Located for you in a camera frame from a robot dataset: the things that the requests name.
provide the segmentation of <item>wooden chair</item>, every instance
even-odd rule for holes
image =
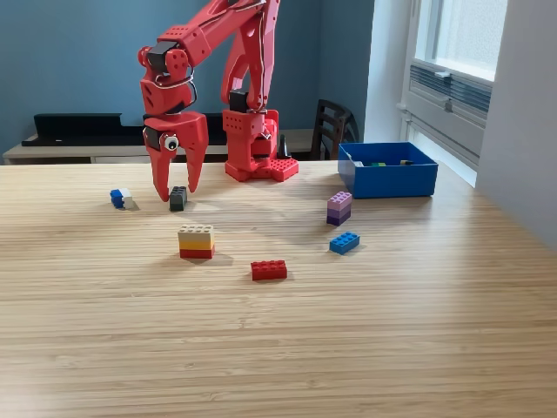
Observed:
[[[321,159],[321,146],[325,148],[325,159],[339,158],[339,144],[359,142],[359,131],[352,112],[341,104],[320,99],[313,129],[310,160]]]

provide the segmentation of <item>purple lego brick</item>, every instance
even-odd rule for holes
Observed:
[[[327,209],[342,211],[345,207],[352,204],[352,195],[349,192],[338,192],[327,200]]]
[[[334,209],[327,209],[327,217],[340,219],[351,211],[352,211],[352,205],[345,206],[343,209],[339,211],[335,211]]]
[[[327,216],[327,224],[331,224],[331,225],[335,225],[335,226],[341,226],[348,219],[350,219],[351,214],[352,214],[351,212],[348,212],[345,216],[343,216],[340,219],[339,218],[331,218],[330,216]]]

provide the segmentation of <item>window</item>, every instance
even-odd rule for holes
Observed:
[[[442,142],[415,129],[410,130],[408,140],[416,145],[429,158],[444,163],[469,185],[472,187],[476,186],[477,172],[469,165],[464,164],[460,159],[454,157],[452,153],[448,152]]]
[[[415,57],[493,81],[507,0],[422,0]]]
[[[402,140],[428,132],[469,167],[481,146],[507,0],[413,0],[402,100]]]

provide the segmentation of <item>yellow lego brick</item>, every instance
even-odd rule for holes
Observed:
[[[215,245],[215,240],[211,241],[178,241],[180,250],[211,250]]]
[[[214,242],[215,230],[212,225],[182,225],[178,231],[178,240]]]

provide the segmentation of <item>blue plastic bin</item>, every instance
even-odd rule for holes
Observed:
[[[400,160],[413,165],[400,165]],[[385,167],[357,167],[385,163]],[[438,164],[409,142],[341,144],[339,174],[355,199],[431,196]]]

